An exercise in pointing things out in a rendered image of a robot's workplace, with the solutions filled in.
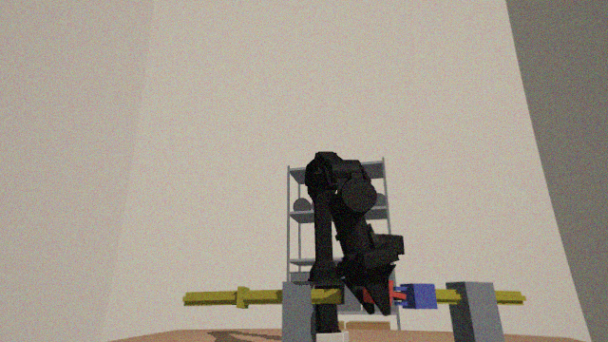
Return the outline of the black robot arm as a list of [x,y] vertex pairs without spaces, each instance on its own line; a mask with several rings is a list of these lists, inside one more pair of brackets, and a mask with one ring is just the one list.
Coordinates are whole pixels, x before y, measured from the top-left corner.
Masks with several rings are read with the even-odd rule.
[[[376,203],[377,194],[359,160],[343,160],[334,152],[315,153],[306,165],[305,186],[313,200],[315,263],[308,281],[316,289],[340,289],[340,304],[315,304],[316,333],[341,333],[336,305],[345,304],[344,283],[333,263],[332,220],[335,228],[360,219]],[[335,194],[337,190],[337,194]],[[404,255],[404,239],[392,234],[368,234],[372,249],[390,245]]]

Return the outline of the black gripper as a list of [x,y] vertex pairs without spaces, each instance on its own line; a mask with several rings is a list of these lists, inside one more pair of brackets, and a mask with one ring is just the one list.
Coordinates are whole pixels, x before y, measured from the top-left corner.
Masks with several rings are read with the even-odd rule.
[[[335,268],[337,277],[354,293],[369,314],[374,314],[374,304],[364,302],[363,290],[383,316],[391,315],[389,277],[399,260],[396,249],[390,245],[372,249],[368,231],[371,224],[365,219],[352,221],[335,228],[344,257]],[[367,272],[366,272],[367,271]]]

